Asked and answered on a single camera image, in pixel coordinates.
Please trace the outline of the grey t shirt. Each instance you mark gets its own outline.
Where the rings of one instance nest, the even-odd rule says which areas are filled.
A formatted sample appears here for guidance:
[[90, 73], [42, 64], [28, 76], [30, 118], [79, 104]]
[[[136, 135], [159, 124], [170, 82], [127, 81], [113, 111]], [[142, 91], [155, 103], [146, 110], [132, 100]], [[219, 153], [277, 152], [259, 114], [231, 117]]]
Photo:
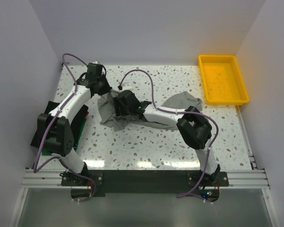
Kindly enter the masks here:
[[[168, 126], [157, 122], [147, 122], [145, 120], [138, 119], [138, 117], [136, 116], [116, 116], [113, 98], [116, 97], [118, 94], [119, 92], [113, 90], [110, 93], [102, 95], [98, 99], [98, 111], [101, 116], [101, 124], [113, 128], [114, 131], [122, 131], [130, 123], [143, 125], [155, 129], [178, 129], [176, 126]], [[187, 109], [189, 106], [194, 106], [199, 111], [202, 111], [202, 100], [184, 91], [179, 94], [170, 96], [162, 104], [162, 106], [173, 109]]]

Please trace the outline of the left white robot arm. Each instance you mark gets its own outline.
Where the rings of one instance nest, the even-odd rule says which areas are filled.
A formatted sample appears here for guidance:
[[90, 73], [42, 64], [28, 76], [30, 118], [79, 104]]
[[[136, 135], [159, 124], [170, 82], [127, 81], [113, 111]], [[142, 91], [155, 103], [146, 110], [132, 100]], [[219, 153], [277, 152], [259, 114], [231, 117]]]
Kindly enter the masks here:
[[83, 171], [84, 161], [74, 150], [74, 136], [71, 123], [79, 110], [95, 94], [104, 95], [111, 91], [106, 79], [104, 65], [89, 63], [87, 71], [77, 80], [66, 98], [49, 113], [42, 113], [37, 118], [36, 146], [37, 157], [34, 164], [34, 173], [37, 173], [50, 160], [38, 166], [42, 150], [54, 154], [51, 159], [59, 159], [69, 171], [73, 171], [72, 180], [77, 185], [85, 185], [88, 182], [88, 173]]

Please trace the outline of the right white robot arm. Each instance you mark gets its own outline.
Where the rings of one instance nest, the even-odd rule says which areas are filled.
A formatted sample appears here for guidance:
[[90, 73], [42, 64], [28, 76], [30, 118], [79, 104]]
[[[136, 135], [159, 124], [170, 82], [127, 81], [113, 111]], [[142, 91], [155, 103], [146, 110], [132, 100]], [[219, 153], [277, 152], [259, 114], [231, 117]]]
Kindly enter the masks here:
[[177, 129], [184, 142], [196, 151], [202, 171], [201, 179], [211, 186], [218, 181], [220, 165], [211, 151], [213, 141], [210, 119], [200, 113], [196, 107], [172, 109], [155, 106], [152, 102], [140, 102], [130, 90], [124, 90], [113, 98], [117, 117], [131, 117], [142, 123], [154, 123]]

